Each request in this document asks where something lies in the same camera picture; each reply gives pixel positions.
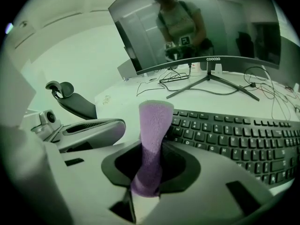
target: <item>black keyboard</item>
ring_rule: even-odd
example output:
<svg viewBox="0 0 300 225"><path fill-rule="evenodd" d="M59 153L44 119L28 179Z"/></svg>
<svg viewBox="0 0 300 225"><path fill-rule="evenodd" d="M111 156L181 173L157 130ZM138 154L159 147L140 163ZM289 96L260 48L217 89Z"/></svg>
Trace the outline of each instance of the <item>black keyboard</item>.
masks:
<svg viewBox="0 0 300 225"><path fill-rule="evenodd" d="M300 122L174 110L165 139L226 156L270 188L300 164Z"/></svg>

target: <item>desk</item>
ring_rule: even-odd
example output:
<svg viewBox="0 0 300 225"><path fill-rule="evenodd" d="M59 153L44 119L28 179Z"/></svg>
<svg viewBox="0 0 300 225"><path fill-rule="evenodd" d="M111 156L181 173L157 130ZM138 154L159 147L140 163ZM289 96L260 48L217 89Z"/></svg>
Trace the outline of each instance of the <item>desk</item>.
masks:
<svg viewBox="0 0 300 225"><path fill-rule="evenodd" d="M188 70L178 70L178 72L186 72ZM197 91L197 90L189 90L185 91L181 94L178 94L170 99L166 99L166 97L172 92L167 91L166 89L161 90L151 90L146 91L136 96L136 91L140 83L149 82L152 78L159 78L165 70L154 74L150 77L138 77L130 79L129 81L121 81L116 83L114 86L106 89L99 95L95 97L95 105L97 111L97 117L101 118L119 118L123 119L126 123L126 132L121 140L118 143L124 143L131 140L136 140L140 134L140 123L139 123L139 104L146 100L162 100L172 103L175 109L183 109L197 112L206 112L206 113L220 113L220 114L228 114L228 115L236 115L236 116L248 116L248 117L257 117L257 118L265 118L272 119L271 110L273 100L267 99L264 93L261 90L252 91L254 95L260 98L260 101L257 102L251 97L237 92L229 96L218 96L209 94L207 92ZM163 78L167 75L169 71L167 71L164 75L161 76ZM167 83L169 89L176 90L186 85L201 79L206 76L206 72L200 73L191 73L191 78L182 81L176 81ZM246 86L247 82L244 80L243 74L238 73L223 73L218 75L224 79L231 81L236 85ZM251 78L251 82L261 83L259 79ZM274 83L274 87L276 90L283 94L290 94L284 89L284 87L279 84ZM155 89L162 88L158 85L158 82L151 82L148 84L142 84L139 88L139 92L146 89ZM195 86L195 88L210 90L218 93L229 93L234 91L232 88L227 87L221 83L215 81L208 81L202 84ZM300 100L293 99L289 97L290 101L294 105L300 105ZM299 121L293 106L288 103L287 107L284 105L282 101L280 104L286 114L289 117L289 112L291 114L290 121ZM277 101L274 103L273 108L273 117L274 119L285 120L285 117L278 105Z"/></svg>

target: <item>computer monitor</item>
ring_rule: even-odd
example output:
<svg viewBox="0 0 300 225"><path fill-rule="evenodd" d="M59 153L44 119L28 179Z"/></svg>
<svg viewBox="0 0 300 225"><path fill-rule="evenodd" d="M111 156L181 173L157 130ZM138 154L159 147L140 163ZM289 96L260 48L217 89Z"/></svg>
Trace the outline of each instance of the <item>computer monitor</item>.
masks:
<svg viewBox="0 0 300 225"><path fill-rule="evenodd" d="M279 69L273 0L116 0L109 12L137 74L192 62Z"/></svg>

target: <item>ceiling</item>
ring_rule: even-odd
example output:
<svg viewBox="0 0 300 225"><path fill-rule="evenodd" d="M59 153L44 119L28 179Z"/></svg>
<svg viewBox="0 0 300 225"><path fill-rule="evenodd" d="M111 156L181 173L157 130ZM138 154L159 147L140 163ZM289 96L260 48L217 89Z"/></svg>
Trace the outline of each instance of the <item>ceiling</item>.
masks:
<svg viewBox="0 0 300 225"><path fill-rule="evenodd" d="M7 41L17 48L37 31L67 17L107 11L115 0L29 0L13 21ZM27 21L25 27L20 24Z"/></svg>

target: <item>coocaa logo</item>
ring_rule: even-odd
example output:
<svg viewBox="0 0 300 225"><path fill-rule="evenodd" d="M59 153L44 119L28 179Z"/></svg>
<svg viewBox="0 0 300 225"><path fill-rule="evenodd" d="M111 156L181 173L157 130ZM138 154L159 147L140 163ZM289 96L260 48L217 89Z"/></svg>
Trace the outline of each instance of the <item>coocaa logo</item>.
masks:
<svg viewBox="0 0 300 225"><path fill-rule="evenodd" d="M220 58L207 58L207 61L220 61Z"/></svg>

